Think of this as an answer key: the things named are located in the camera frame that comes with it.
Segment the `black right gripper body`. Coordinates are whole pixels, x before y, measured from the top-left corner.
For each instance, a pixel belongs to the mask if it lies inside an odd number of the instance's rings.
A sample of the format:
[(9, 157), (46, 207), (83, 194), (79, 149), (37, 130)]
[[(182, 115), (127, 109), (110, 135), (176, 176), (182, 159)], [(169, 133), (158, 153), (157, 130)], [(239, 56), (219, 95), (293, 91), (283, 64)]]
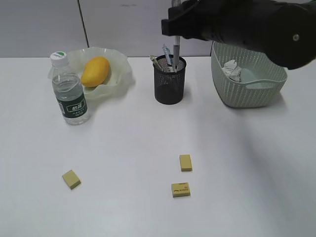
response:
[(185, 39), (214, 40), (214, 22), (224, 8), (223, 0), (173, 0), (168, 18), (161, 20), (161, 32), (165, 36)]

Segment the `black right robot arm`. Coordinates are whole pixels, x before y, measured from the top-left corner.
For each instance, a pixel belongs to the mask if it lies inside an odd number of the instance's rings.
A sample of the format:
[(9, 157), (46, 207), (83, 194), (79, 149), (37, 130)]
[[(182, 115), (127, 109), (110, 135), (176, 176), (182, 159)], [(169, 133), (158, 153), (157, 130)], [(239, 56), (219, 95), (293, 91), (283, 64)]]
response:
[(264, 53), (289, 70), (316, 58), (316, 2), (186, 0), (168, 10), (162, 34)]

